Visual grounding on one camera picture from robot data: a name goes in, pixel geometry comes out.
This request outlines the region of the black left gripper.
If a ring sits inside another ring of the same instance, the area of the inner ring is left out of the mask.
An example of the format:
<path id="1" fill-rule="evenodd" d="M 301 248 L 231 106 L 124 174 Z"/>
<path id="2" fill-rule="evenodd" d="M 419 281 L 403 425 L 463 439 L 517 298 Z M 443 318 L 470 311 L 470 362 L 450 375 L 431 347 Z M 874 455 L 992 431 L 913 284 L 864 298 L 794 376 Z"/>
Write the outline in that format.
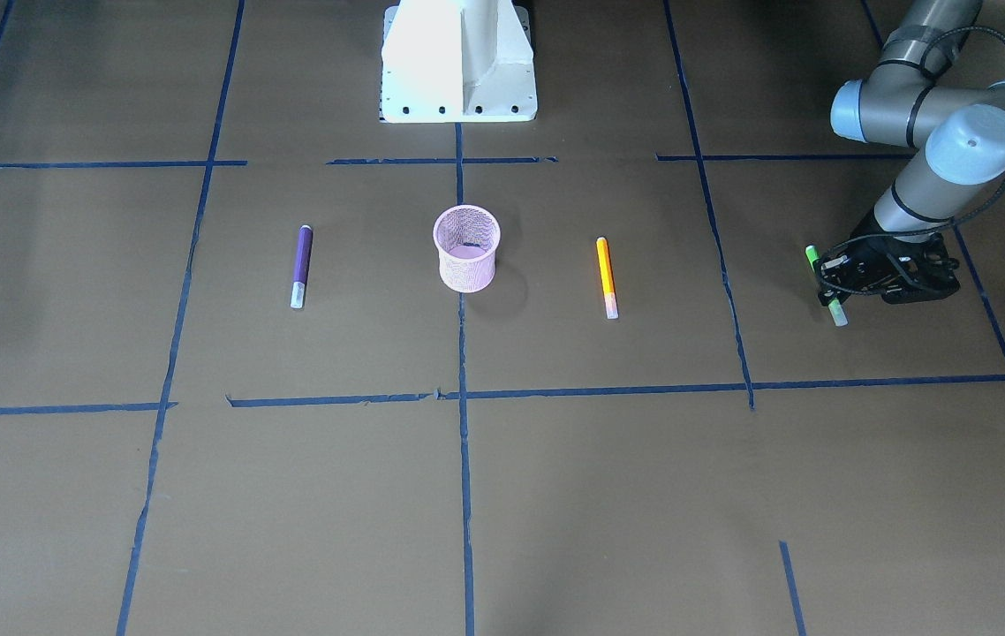
<path id="1" fill-rule="evenodd" d="M 940 233 L 922 242 L 869 238 L 847 253 L 818 258 L 818 278 L 847 283 L 819 281 L 817 297 L 824 307 L 841 305 L 852 295 L 878 295 L 887 305 L 943 300 L 960 290 L 959 267 Z"/>

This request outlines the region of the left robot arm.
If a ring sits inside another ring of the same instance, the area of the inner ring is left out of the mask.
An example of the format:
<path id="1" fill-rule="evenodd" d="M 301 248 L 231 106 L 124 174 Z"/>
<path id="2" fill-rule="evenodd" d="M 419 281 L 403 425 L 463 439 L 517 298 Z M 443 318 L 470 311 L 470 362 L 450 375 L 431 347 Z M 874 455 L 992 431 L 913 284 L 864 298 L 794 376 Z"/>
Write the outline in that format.
<path id="1" fill-rule="evenodd" d="M 943 300 L 959 290 L 943 234 L 979 213 L 972 201 L 1005 188 L 1005 78 L 984 88 L 943 86 L 978 25 L 979 1 L 916 1 L 865 79 L 830 109 L 846 140 L 913 150 L 893 184 L 841 245 L 811 261 L 822 306 L 854 295 L 888 305 Z M 1005 48 L 1005 36 L 987 28 Z"/>

